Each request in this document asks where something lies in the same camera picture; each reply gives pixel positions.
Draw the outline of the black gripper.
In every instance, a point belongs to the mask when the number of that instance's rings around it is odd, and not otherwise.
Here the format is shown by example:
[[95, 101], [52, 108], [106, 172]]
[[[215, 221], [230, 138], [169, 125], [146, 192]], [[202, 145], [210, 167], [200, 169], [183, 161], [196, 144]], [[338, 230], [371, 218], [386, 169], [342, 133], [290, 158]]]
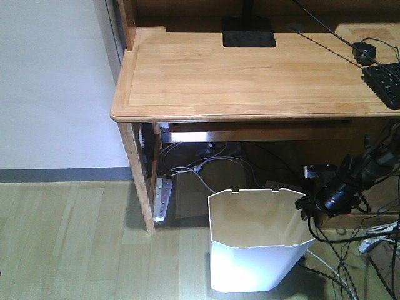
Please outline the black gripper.
[[308, 196], [303, 196], [295, 202], [296, 209], [302, 209], [301, 219], [303, 221], [314, 217], [312, 209], [332, 218], [341, 214], [349, 214], [351, 209], [360, 205], [361, 199], [358, 196], [360, 184], [351, 176], [320, 174], [318, 178], [321, 185], [314, 196], [314, 202]]

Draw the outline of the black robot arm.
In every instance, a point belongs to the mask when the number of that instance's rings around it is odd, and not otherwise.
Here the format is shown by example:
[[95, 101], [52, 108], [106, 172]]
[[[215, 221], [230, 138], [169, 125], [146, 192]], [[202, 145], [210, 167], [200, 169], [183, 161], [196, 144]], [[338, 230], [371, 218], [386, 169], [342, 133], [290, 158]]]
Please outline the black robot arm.
[[363, 191], [390, 175], [398, 166], [399, 122], [396, 121], [386, 139], [377, 145], [366, 146], [366, 151], [359, 156], [348, 154], [339, 167], [332, 164], [305, 166], [304, 177], [317, 178], [319, 187], [298, 199], [296, 209], [300, 210], [303, 220], [318, 213], [330, 218], [349, 214], [365, 201]]

